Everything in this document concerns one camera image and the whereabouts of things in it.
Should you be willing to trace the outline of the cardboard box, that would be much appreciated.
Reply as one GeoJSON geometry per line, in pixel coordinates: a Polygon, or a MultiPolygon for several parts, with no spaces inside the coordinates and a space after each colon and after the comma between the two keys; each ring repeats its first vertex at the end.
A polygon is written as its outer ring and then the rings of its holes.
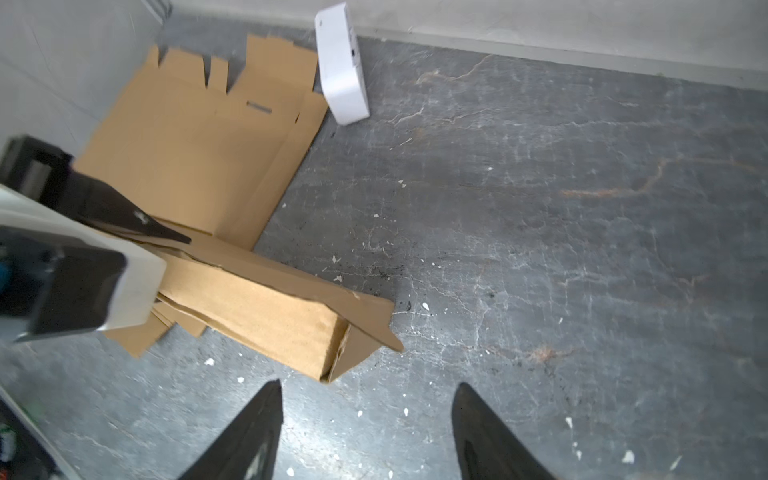
{"type": "Polygon", "coordinates": [[[209,327],[304,374],[330,383],[379,347],[401,352],[390,330],[392,301],[358,293],[201,232],[190,243],[117,232],[165,260],[157,303],[143,325],[106,332],[140,357],[170,328],[209,327]]]}

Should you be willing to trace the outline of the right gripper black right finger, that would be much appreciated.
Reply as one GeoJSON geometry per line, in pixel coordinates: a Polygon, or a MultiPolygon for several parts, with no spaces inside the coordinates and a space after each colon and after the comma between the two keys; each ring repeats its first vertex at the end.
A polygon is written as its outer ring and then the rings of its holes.
{"type": "Polygon", "coordinates": [[[555,479],[466,382],[454,395],[451,421],[463,479],[555,479]]]}

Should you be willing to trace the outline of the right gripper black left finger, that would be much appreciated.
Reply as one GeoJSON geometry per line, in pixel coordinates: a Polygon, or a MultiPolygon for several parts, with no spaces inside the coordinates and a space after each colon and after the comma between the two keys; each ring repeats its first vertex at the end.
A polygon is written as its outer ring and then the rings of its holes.
{"type": "Polygon", "coordinates": [[[281,383],[271,380],[178,479],[272,479],[282,423],[281,383]]]}

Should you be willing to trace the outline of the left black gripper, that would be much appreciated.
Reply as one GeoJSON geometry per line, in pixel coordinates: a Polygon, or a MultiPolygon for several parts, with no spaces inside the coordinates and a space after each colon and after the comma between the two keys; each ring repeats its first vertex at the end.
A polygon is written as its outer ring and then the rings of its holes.
{"type": "Polygon", "coordinates": [[[12,137],[1,155],[1,184],[71,219],[189,244],[191,239],[141,210],[107,183],[74,172],[73,156],[29,135],[12,137]]]}

